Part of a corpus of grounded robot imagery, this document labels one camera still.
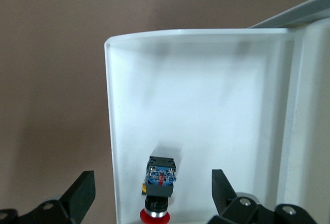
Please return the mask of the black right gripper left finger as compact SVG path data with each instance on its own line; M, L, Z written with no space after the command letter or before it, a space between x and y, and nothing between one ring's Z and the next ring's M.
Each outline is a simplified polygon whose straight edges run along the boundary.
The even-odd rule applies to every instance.
M93 171L84 171L58 200L41 203L20 216L19 223L82 223L95 200Z

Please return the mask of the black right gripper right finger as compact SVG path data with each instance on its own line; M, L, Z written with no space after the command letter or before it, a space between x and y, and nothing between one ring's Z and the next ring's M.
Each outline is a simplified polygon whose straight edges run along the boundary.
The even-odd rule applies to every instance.
M247 195L238 195L221 169L211 173L212 198L218 214L210 223L274 223L274 213Z

